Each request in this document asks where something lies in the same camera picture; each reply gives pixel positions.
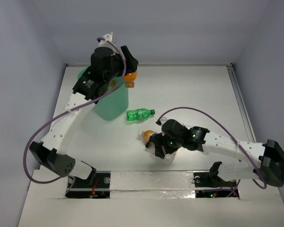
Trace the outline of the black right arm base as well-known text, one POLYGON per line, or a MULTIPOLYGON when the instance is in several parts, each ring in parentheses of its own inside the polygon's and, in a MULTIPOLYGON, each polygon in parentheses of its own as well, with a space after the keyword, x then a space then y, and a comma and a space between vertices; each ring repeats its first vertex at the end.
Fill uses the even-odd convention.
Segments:
POLYGON ((221 161, 214 162, 207 172, 194 172, 192 183, 195 185, 196 198, 239 198, 236 180, 225 181, 218 176, 221 161))

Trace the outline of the orange bottle with blue label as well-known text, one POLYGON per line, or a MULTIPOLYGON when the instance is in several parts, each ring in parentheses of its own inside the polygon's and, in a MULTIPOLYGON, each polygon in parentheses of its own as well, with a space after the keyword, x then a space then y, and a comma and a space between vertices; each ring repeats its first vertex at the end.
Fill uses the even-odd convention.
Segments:
POLYGON ((158 134, 157 132, 152 131, 152 130, 140 131, 140 132, 138 132, 138 137, 145 144, 147 144, 147 143, 153 144, 154 143, 154 137, 157 134, 158 134))

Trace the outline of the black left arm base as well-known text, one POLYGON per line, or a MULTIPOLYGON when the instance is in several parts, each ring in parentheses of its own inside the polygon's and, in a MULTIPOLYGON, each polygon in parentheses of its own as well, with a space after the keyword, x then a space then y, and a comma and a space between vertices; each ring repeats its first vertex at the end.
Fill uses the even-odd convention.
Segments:
POLYGON ((96 171, 91 182, 69 177, 65 196, 69 199, 109 199, 110 180, 110 171, 96 171))

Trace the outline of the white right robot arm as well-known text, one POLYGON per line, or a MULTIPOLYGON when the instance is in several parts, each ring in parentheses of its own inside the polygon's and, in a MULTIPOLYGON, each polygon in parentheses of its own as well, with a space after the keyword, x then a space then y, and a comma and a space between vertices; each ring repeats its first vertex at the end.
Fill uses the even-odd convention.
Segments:
POLYGON ((215 161, 206 177, 213 185, 237 179, 259 179, 274 187, 284 185, 284 151, 275 140, 267 140, 266 143, 235 140, 207 128, 187 127, 174 119, 162 120, 158 124, 160 133, 142 133, 145 147, 153 157, 171 162, 180 148, 203 154, 220 154, 237 162, 227 165, 215 161))

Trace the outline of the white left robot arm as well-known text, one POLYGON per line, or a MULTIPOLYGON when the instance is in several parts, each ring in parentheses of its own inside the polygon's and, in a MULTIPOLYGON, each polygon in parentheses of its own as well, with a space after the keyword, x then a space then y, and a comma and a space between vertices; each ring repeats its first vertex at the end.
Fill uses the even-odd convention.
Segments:
POLYGON ((98 101, 115 91, 116 88, 109 88, 109 84, 115 78, 123 81, 125 75, 137 71, 138 64, 125 45, 121 48, 112 44, 96 48, 91 55, 90 65, 74 85, 64 112, 49 122, 52 127, 40 142, 29 139, 25 152, 30 151, 41 166, 59 178, 73 176, 82 185, 92 186, 96 169, 67 155, 69 143, 98 101))

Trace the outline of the small orange pulp bottle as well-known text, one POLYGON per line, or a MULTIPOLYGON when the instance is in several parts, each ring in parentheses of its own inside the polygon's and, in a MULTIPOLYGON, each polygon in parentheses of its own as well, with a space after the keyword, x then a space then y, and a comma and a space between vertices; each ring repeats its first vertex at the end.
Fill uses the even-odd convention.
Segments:
POLYGON ((108 84, 108 91, 113 89, 115 87, 115 81, 112 80, 109 84, 108 84))

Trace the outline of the clear bottle with black label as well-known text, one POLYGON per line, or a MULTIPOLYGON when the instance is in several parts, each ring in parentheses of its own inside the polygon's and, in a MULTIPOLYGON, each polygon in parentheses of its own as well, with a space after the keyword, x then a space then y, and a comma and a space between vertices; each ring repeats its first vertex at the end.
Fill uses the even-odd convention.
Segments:
POLYGON ((155 151, 153 149, 148 149, 148 143, 145 145, 145 151, 149 154, 149 156, 154 159, 157 163, 160 163, 162 165, 171 165, 171 163, 174 161, 176 152, 173 152, 172 154, 168 154, 166 151, 166 155, 164 159, 161 159, 159 157, 155 156, 155 151))

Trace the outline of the green plastic soda bottle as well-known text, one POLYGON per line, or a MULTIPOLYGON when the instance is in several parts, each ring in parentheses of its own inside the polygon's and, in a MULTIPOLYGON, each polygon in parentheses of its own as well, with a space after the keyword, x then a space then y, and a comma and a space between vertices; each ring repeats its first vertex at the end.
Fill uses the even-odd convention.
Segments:
POLYGON ((126 119, 128 122, 133 121, 143 121, 149 118, 150 116, 153 116, 155 114, 154 109, 136 109, 136 110, 128 110, 126 111, 126 119))

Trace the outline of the round orange juice bottle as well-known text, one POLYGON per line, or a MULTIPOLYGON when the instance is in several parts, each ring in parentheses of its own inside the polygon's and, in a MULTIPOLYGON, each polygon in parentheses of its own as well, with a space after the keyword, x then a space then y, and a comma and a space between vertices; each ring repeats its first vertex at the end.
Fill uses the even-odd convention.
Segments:
POLYGON ((126 88, 134 88, 135 86, 135 83, 134 81, 136 80, 137 78, 137 71, 135 72, 132 72, 132 73, 127 73, 125 76, 124 76, 124 85, 126 88))

